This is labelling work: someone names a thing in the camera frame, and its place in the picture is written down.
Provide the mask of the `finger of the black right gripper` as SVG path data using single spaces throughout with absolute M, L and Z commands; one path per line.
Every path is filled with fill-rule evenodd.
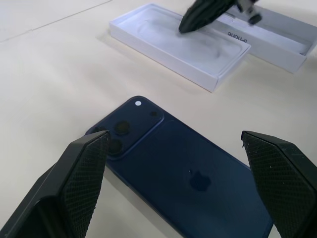
M 186 33 L 214 22 L 236 4 L 236 0 L 196 0 L 186 11 Z
M 180 24 L 181 34 L 201 29 L 216 19 L 217 0 L 196 0 L 184 14 Z

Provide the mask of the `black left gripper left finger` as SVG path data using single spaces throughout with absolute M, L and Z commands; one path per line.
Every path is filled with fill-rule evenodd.
M 106 166 L 108 131 L 71 142 L 0 230 L 0 238 L 85 238 Z

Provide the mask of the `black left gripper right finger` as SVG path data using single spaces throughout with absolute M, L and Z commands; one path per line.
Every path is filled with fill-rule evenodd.
M 281 238 L 317 238 L 317 166 L 293 143 L 243 131 L 257 191 Z

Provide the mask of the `white phone box base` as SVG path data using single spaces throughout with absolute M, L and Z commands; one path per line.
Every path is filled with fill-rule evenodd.
M 180 34 L 181 15 L 149 3 L 109 22 L 110 35 L 173 72 L 214 92 L 251 46 L 206 27 Z

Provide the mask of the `white phone box lid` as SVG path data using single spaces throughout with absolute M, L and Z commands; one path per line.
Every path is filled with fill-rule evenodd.
M 249 53 L 290 73 L 296 72 L 317 46 L 317 26 L 256 6 L 256 25 L 236 6 L 207 27 L 251 45 Z

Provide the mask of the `dark blue smartphone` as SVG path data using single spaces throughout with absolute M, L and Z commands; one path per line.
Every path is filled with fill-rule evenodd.
M 142 96 L 88 133 L 111 135 L 106 166 L 184 238 L 268 238 L 250 168 Z

